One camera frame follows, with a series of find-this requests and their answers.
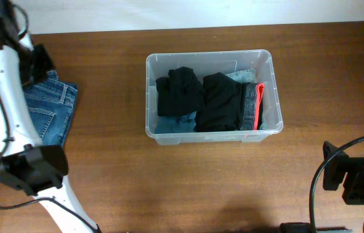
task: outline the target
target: plastic bin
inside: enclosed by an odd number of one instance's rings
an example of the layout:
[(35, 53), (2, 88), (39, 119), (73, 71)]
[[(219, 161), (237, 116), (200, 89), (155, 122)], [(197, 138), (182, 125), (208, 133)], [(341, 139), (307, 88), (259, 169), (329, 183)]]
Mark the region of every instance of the plastic bin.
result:
[[(189, 67), (197, 78), (221, 72), (228, 74), (235, 71), (254, 68), (258, 82), (265, 83), (262, 117), (267, 130), (224, 131), (210, 133), (168, 133), (154, 134), (157, 125), (157, 90), (156, 79), (168, 76), (170, 69)], [(284, 127), (272, 56), (267, 50), (242, 50), (226, 52), (190, 52), (178, 54), (151, 54), (146, 60), (146, 103), (145, 132), (160, 145), (175, 145), (188, 142), (242, 141), (260, 142), (267, 136), (279, 133)]]

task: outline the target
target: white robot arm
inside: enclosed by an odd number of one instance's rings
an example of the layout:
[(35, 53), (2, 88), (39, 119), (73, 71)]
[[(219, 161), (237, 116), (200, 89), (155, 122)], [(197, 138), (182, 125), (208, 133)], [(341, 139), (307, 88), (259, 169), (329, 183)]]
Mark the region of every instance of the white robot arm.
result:
[[(0, 182), (33, 195), (62, 232), (101, 232), (72, 191), (62, 150), (43, 146), (32, 124), (21, 80), (33, 79), (28, 69), (33, 65), (34, 47), (27, 33), (18, 32), (14, 6), (0, 0)], [(27, 69), (24, 77), (20, 73), (23, 67)], [(5, 170), (8, 164), (14, 166), (13, 160), (26, 161), (23, 166), (28, 169), (21, 168), (16, 174)]]

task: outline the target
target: blue jeans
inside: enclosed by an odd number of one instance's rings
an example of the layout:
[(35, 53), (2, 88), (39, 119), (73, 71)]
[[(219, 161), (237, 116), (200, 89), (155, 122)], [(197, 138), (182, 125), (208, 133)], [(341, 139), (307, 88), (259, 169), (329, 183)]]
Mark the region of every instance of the blue jeans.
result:
[(44, 145), (64, 146), (76, 107), (77, 85), (58, 81), (56, 71), (24, 88), (28, 111)]

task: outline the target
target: white background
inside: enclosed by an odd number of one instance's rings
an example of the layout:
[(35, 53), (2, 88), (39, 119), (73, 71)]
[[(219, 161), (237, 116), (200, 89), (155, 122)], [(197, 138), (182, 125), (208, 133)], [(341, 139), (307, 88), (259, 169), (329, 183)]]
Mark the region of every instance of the white background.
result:
[(364, 0), (14, 0), (34, 34), (364, 21)]

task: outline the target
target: wooden table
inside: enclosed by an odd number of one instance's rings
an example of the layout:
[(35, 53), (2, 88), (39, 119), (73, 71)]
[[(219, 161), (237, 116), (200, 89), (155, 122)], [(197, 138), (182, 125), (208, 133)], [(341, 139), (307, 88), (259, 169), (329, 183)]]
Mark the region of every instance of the wooden table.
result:
[[(322, 144), (364, 135), (364, 23), (34, 36), (79, 86), (65, 145), (70, 181), (103, 232), (221, 232), (308, 222)], [(284, 129), (261, 143), (159, 146), (145, 134), (145, 59), (155, 52), (267, 49)], [(347, 151), (364, 157), (364, 143)], [(364, 206), (316, 193), (319, 227), (361, 231)], [(0, 204), (26, 201), (0, 185)], [(0, 211), (0, 232), (59, 232), (34, 205)]]

